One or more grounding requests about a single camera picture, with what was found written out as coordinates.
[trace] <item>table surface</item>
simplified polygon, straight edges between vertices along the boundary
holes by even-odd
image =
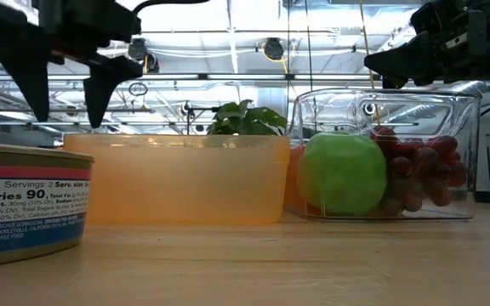
[[[472,221],[88,227],[0,265],[0,305],[490,305],[490,205]]]

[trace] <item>metal can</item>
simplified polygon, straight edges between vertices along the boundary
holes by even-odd
[[[93,163],[83,154],[0,144],[0,264],[79,243]]]

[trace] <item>translucent plastic bin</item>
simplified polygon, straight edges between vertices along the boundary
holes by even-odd
[[[266,224],[282,215],[289,139],[68,134],[94,156],[90,224]]]
[[[318,218],[473,218],[479,106],[475,95],[426,91],[298,97],[285,208]]]

